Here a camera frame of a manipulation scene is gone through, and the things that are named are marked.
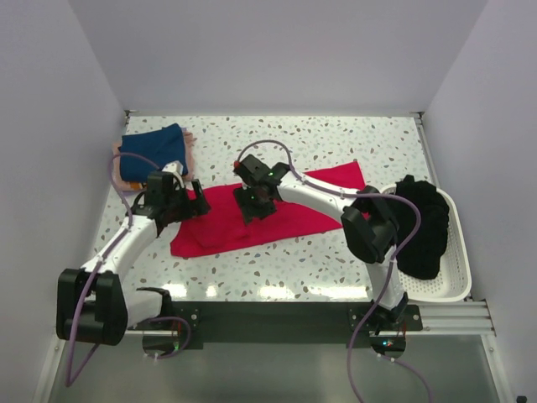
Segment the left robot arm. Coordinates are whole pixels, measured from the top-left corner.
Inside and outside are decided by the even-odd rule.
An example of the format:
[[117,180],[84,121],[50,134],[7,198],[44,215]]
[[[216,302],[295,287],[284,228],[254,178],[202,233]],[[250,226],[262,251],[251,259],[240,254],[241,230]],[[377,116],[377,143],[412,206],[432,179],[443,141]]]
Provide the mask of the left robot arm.
[[123,280],[143,251],[172,223],[206,215],[211,207],[199,180],[191,186],[174,173],[156,170],[106,246],[79,269],[58,279],[55,330],[63,340],[115,346],[141,322],[167,328],[174,319],[170,293],[142,287],[128,294]]

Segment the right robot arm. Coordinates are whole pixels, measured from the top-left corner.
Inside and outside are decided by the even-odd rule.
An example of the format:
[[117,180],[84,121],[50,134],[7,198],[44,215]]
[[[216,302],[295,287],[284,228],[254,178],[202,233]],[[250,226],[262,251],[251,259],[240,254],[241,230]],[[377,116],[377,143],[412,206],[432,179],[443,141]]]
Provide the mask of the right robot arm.
[[277,202],[287,202],[341,224],[348,249],[366,265],[371,283],[372,312],[365,323],[391,330],[403,321],[409,298],[394,256],[399,225],[384,195],[371,186],[360,191],[330,185],[290,164],[269,167],[251,154],[236,161],[233,172],[242,180],[233,195],[245,223],[265,219],[277,212]]

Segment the red t shirt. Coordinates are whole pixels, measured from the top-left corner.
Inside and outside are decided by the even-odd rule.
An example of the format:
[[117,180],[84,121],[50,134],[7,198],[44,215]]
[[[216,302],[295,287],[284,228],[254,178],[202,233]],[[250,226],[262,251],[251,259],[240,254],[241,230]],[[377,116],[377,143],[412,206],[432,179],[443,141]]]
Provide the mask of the red t shirt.
[[341,228],[341,223],[293,203],[278,202],[275,214],[245,224],[232,192],[238,183],[204,191],[211,210],[184,221],[170,243],[170,253],[195,258],[259,246],[287,238],[303,237]]

